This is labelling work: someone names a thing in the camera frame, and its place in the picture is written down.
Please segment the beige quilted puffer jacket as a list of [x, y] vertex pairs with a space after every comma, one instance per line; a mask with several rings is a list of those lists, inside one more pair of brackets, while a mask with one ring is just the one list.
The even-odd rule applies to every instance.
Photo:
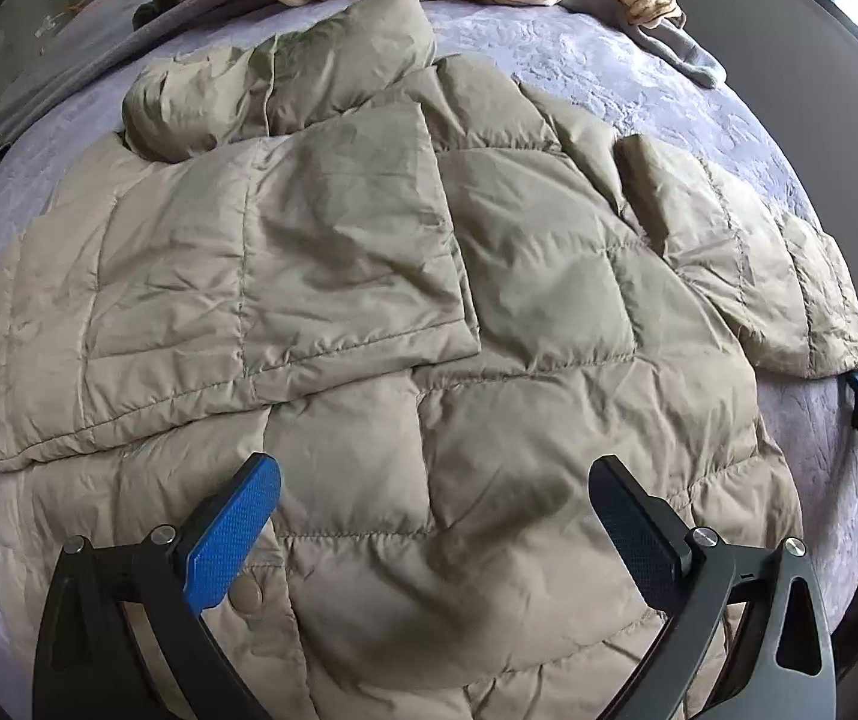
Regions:
[[419, 0], [144, 70], [0, 255], [0, 608], [255, 452], [280, 510], [211, 624], [280, 718], [593, 718], [660, 622], [592, 514], [613, 454], [772, 548], [756, 376], [858, 369], [836, 243], [473, 55]]

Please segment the lavender fuzzy bed blanket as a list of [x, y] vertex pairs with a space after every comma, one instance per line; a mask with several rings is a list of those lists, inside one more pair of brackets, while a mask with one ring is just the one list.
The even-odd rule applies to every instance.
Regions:
[[[322, 7], [278, 11], [268, 0], [211, 0], [134, 29], [143, 0], [97, 0], [23, 65], [0, 96], [0, 252], [82, 148], [120, 114], [123, 91], [155, 57], [216, 41], [255, 43], [310, 25]], [[707, 91], [580, 10], [429, 10], [447, 52], [474, 52], [525, 82], [588, 107], [624, 133], [662, 135], [745, 177], [779, 205], [810, 216], [810, 200], [776, 142], [727, 88]], [[834, 382], [766, 379], [764, 416], [802, 493], [803, 522], [827, 612], [841, 619], [858, 585], [858, 437]], [[0, 713], [29, 711], [29, 672], [11, 652], [0, 613]]]

